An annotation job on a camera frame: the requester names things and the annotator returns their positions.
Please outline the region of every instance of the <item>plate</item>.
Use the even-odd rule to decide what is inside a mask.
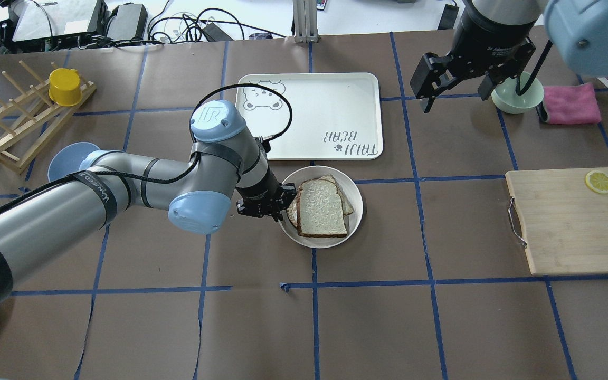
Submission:
[[[292,105],[292,125],[271,142],[269,159],[375,159],[384,151],[379,81],[369,72],[251,74]],[[244,87],[236,108],[253,136],[280,132],[290,113],[274,94]]]
[[[292,240],[304,245],[309,248],[330,248],[335,245],[339,245],[345,242],[348,238],[350,238],[353,233],[360,226],[360,221],[363,218],[363,198],[360,195],[360,190],[355,185],[352,179],[348,178],[347,175],[336,170],[335,168],[330,168],[328,166],[307,166],[306,168],[299,169],[298,171],[289,175],[283,183],[294,183],[296,187],[302,184],[302,182],[314,179],[321,178],[324,175],[332,175],[337,184],[341,188],[342,192],[346,195],[348,202],[353,206],[353,214],[345,217],[345,221],[347,221],[347,230],[348,235],[345,237],[304,237],[297,235],[297,228],[290,223],[287,215],[285,215],[284,221],[280,222],[280,228],[283,229],[283,232],[287,236],[289,236]]]

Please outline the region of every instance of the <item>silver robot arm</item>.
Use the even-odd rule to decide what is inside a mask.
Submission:
[[[424,112],[463,80],[483,77],[478,94],[484,100],[498,84],[518,77],[536,50],[528,34],[541,14],[568,67],[577,74],[608,77],[608,0],[464,2],[449,53],[424,54],[410,80]]]
[[[0,302],[132,205],[167,210],[179,228],[210,234],[222,225],[236,189],[243,196],[239,214],[282,219],[295,187],[278,183],[234,105],[220,100],[200,106],[191,130],[191,162],[101,150],[77,157],[74,145],[58,153],[65,173],[23,202],[0,207]]]

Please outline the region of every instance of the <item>bread slice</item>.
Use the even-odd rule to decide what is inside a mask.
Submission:
[[[290,219],[290,223],[297,228],[297,199],[299,199],[299,192],[292,200],[292,203],[288,206],[288,209],[285,211],[288,215],[288,219]]]
[[[335,180],[333,175],[324,175],[320,179],[324,179],[326,181],[330,181],[335,184],[335,186],[337,187],[337,193],[342,198],[342,209],[344,209],[344,215],[346,216],[346,215],[353,214],[353,211],[354,211],[353,206],[348,201],[348,198],[346,198],[346,195],[344,194],[344,192],[342,192],[342,188],[339,187],[339,184],[337,183],[337,181]]]
[[[323,179],[307,180],[297,197],[297,233],[307,238],[344,238],[342,199],[334,183]]]

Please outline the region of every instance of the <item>light green bowl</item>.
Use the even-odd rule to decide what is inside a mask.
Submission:
[[[522,72],[522,82],[520,84],[524,86],[530,75],[526,71]],[[492,92],[492,101],[499,110],[505,113],[525,113],[543,101],[543,85],[538,79],[534,79],[531,87],[523,96],[516,94],[516,82],[517,79],[507,79]]]

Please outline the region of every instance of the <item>wooden cutting board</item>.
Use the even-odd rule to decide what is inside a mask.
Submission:
[[[506,173],[532,274],[608,273],[608,194],[585,185],[591,170]]]

